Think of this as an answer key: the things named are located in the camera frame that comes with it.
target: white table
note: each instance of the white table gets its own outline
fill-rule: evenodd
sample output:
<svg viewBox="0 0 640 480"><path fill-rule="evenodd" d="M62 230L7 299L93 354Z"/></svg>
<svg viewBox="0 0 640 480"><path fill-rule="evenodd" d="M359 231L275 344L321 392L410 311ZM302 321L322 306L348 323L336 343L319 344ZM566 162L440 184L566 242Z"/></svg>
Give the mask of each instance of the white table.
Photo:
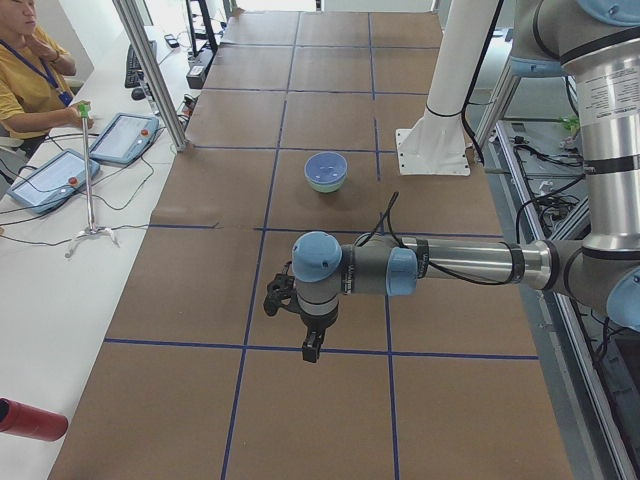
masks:
<svg viewBox="0 0 640 480"><path fill-rule="evenodd" d="M185 93L196 92L189 89L185 78L186 51L168 49L161 33L153 28L148 31L149 37L158 41L160 67L177 107ZM129 40L123 34L77 96L91 100L90 114L96 119L92 132L99 133L118 112L150 113L146 100L132 100L131 90L124 88L128 46ZM66 133L78 130L55 129L51 135ZM58 143L63 148L83 151L81 136L63 138ZM47 142L30 165L42 165L58 152L56 145ZM114 211L95 199L97 224L147 224L174 156L175 148L165 131L144 155L155 170L153 176L122 211ZM94 181L115 170L116 167L103 166ZM120 207L150 172L151 167L138 160L97 184L94 194ZM0 200L0 212L18 207L8 196ZM0 215L0 224L33 216L29 212ZM86 197L75 195L45 218L5 227L5 235L55 243L74 237L87 225ZM98 235L78 243L71 259L64 255L66 243L57 247L32 246L0 238L0 397L62 413L71 420L145 229L121 229L116 234L119 247L107 235ZM0 476L12 480L46 478L62 442L0 434Z"/></svg>

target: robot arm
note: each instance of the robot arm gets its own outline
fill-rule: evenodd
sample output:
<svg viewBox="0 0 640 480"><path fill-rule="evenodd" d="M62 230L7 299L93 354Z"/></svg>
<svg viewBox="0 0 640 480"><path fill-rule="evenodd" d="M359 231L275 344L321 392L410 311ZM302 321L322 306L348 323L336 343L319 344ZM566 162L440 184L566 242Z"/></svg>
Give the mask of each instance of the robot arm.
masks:
<svg viewBox="0 0 640 480"><path fill-rule="evenodd" d="M284 308L301 316L305 360L318 360L340 294L409 295L424 277L522 282L640 331L640 2L614 3L519 0L516 10L516 62L533 70L559 61L576 79L591 233L522 246L395 235L340 246L325 233L305 234L293 247L294 276L288 267L276 275L264 303L268 315Z"/></svg>

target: bowl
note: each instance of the bowl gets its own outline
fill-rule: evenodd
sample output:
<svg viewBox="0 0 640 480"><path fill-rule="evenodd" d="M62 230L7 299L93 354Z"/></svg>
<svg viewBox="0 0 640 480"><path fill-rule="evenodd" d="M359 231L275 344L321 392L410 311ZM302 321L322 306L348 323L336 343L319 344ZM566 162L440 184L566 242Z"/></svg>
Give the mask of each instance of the bowl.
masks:
<svg viewBox="0 0 640 480"><path fill-rule="evenodd" d="M316 192L335 192L347 178L347 160L337 152L316 153L307 160L304 176Z"/></svg>

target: keyboard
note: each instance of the keyboard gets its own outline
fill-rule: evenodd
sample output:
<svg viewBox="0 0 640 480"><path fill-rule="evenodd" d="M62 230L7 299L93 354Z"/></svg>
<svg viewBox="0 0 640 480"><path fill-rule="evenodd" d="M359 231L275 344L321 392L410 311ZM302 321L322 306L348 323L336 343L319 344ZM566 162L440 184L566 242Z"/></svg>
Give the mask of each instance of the keyboard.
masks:
<svg viewBox="0 0 640 480"><path fill-rule="evenodd" d="M156 41L149 40L149 45L151 46L151 50L155 56L156 51L158 50ZM127 52L126 70L127 73L124 77L124 88L134 88L139 86L140 82L138 79L138 73L142 71L142 66L140 65L136 52L133 50L133 45L129 45L129 51Z"/></svg>

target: red cylinder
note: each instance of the red cylinder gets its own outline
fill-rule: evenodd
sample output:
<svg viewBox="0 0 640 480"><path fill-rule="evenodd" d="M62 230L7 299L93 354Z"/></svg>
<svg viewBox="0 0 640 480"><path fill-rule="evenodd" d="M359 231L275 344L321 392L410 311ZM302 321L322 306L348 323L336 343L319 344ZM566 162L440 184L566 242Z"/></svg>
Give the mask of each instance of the red cylinder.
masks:
<svg viewBox="0 0 640 480"><path fill-rule="evenodd" d="M64 415L0 398L0 432L53 442L62 437L69 421Z"/></svg>

